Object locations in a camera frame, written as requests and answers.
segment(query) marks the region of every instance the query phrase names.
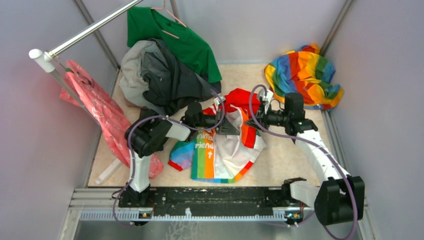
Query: white wall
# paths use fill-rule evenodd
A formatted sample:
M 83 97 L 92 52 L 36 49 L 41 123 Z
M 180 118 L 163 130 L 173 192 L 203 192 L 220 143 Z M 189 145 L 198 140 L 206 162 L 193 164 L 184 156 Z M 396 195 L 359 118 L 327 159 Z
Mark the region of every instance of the white wall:
M 59 85 L 28 56 L 29 50 L 52 49 L 85 27 L 70 0 L 1 1 L 2 240 L 57 239 L 73 189 L 90 169 L 99 127 L 81 108 L 60 100 Z M 81 63 L 111 89 L 115 72 L 93 37 L 61 56 Z
M 130 0 L 84 0 L 98 20 Z M 301 45 L 321 46 L 344 0 L 176 0 L 180 19 L 211 46 L 220 63 L 266 63 Z M 140 6 L 161 7 L 162 0 Z M 101 29 L 120 62 L 127 48 L 124 13 Z
M 331 116 L 383 240 L 423 238 L 423 9 L 358 0 L 327 53 L 345 89 Z

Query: clothes hanger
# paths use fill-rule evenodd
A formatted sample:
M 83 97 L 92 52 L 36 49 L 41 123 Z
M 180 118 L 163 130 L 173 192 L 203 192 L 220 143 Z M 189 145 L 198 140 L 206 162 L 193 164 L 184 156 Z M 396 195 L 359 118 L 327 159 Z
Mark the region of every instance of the clothes hanger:
M 172 12 L 169 11 L 169 9 L 167 8 L 167 0 L 163 0 L 163 7 L 152 7 L 151 9 L 154 9 L 154 10 L 166 10 L 169 13 L 169 15 L 171 15 L 175 20 L 177 20 L 177 22 L 179 22 L 181 25 L 183 25 L 185 28 L 187 28 L 187 25 L 185 25 L 180 19 L 178 19 L 176 16 L 174 16 L 174 14 L 172 14 Z M 176 38 L 176 39 L 179 39 L 178 36 L 175 36 L 174 34 L 172 34 L 170 32 L 167 32 L 165 30 L 162 30 L 162 31 L 164 33 L 166 33 L 166 34 L 168 34 L 168 35 Z

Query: beige floor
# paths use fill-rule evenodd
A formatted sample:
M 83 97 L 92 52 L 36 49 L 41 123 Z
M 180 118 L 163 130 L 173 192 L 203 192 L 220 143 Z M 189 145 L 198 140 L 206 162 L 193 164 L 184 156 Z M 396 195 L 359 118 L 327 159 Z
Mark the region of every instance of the beige floor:
M 257 84 L 265 84 L 263 76 L 264 64 L 225 64 L 220 65 L 222 74 L 222 93 L 228 94 L 235 88 L 252 90 Z M 138 119 L 140 109 L 137 107 L 127 107 L 124 102 L 124 95 L 116 84 L 113 98 L 122 107 L 125 116 L 133 123 Z M 203 108 L 210 106 L 213 100 L 203 102 Z M 186 109 L 181 109 L 172 116 L 173 119 L 180 119 Z M 330 147 L 323 117 L 319 110 L 306 110 L 306 117 L 313 120 L 318 127 L 321 137 L 327 147 Z M 276 133 L 284 133 L 282 127 L 270 127 L 270 130 Z M 268 134 L 263 134 L 263 139 L 267 147 L 262 151 L 255 164 L 250 168 L 246 175 L 238 182 L 233 184 L 217 184 L 194 181 L 190 179 L 190 169 L 178 171 L 168 165 L 169 153 L 176 140 L 170 139 L 164 146 L 164 150 L 157 152 L 161 159 L 164 169 L 155 179 L 151 179 L 152 186 L 281 186 L 285 179 L 303 177 L 314 184 L 319 184 L 311 165 L 308 163 L 303 152 L 300 151 L 290 139 L 283 139 Z M 98 150 L 94 158 L 92 171 L 88 186 L 124 186 L 129 178 L 130 169 L 122 165 L 113 176 L 101 185 L 95 183 L 95 179 L 114 161 L 115 157 L 110 152 L 103 138 L 100 139 Z

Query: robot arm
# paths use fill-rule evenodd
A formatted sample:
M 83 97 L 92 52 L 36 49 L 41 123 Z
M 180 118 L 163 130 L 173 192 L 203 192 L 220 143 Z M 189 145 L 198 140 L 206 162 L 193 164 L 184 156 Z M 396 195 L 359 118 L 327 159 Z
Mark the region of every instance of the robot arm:
M 317 126 L 310 119 L 305 118 L 304 100 L 299 93 L 288 93 L 285 96 L 284 109 L 272 110 L 271 100 L 273 93 L 265 95 L 265 91 L 258 94 L 261 105 L 256 113 L 256 118 L 260 125 L 268 129 L 269 126 L 284 127 L 287 135 L 296 136 L 316 143 L 319 147 L 300 140 L 293 140 L 306 155 L 309 163 L 316 173 L 320 187 L 314 186 L 304 178 L 287 179 L 282 185 L 282 194 L 286 200 L 298 200 L 309 207 L 313 207 L 319 222 L 324 225 L 350 222 L 353 219 L 352 202 L 347 191 L 347 186 L 342 179 L 342 175 L 329 160 L 331 153 L 325 147 Z M 216 116 L 204 115 L 202 107 L 198 102 L 188 106 L 181 122 L 192 128 L 210 128 L 216 126 L 222 113 L 217 112 Z M 136 169 L 133 180 L 128 191 L 125 191 L 125 198 L 129 202 L 144 205 L 149 192 L 149 164 L 151 155 L 156 151 L 163 150 L 163 145 L 168 138 L 175 138 L 180 141 L 191 140 L 196 136 L 197 131 L 188 129 L 185 126 L 175 124 L 166 119 L 154 119 L 139 125 L 133 132 L 131 139 L 128 139 L 129 131 L 135 124 L 145 118 L 157 115 L 153 110 L 143 111 L 139 120 L 135 122 L 125 134 L 125 138 L 131 142 L 135 156 L 135 166 L 131 164 L 131 171 Z M 247 125 L 260 129 L 251 119 Z M 240 132 L 233 127 L 224 116 L 221 124 L 216 128 L 217 134 L 238 135 Z M 346 175 L 350 187 L 353 190 L 357 205 L 358 219 L 362 219 L 364 211 L 365 185 L 361 177 L 352 177 L 338 163 L 341 172 Z
M 342 175 L 330 161 L 329 155 L 336 159 L 321 139 L 314 122 L 305 118 L 304 100 L 299 93 L 288 93 L 285 96 L 284 110 L 272 110 L 273 93 L 264 90 L 259 92 L 261 105 L 256 113 L 259 123 L 266 129 L 270 125 L 281 126 L 290 136 L 314 142 L 319 147 L 301 140 L 293 140 L 306 155 L 313 171 L 316 173 L 320 187 L 314 186 L 304 178 L 293 178 L 284 181 L 282 191 L 288 200 L 295 199 L 313 207 L 319 222 L 324 225 L 350 222 L 353 219 L 353 207 Z M 250 119 L 252 127 L 259 127 Z M 362 219 L 364 211 L 365 185 L 360 176 L 352 177 L 337 162 L 343 175 L 347 176 L 357 204 L 358 219 Z

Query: rainbow striped fabric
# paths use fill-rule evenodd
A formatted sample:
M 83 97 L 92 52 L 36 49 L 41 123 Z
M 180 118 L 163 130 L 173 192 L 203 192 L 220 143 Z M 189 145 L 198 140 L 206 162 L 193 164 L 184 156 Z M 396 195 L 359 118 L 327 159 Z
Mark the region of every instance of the rainbow striped fabric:
M 330 110 L 342 99 L 343 89 L 330 82 L 336 70 L 319 55 L 316 44 L 286 52 L 264 69 L 274 98 L 284 103 L 287 93 L 300 93 L 306 109 Z
M 168 164 L 179 171 L 191 165 L 191 179 L 196 181 L 232 184 L 240 180 L 266 144 L 256 131 L 248 133 L 252 127 L 244 124 L 249 119 L 244 110 L 232 107 L 236 111 L 226 116 L 240 129 L 241 135 L 218 135 L 215 130 L 199 132 L 191 142 L 177 142 Z

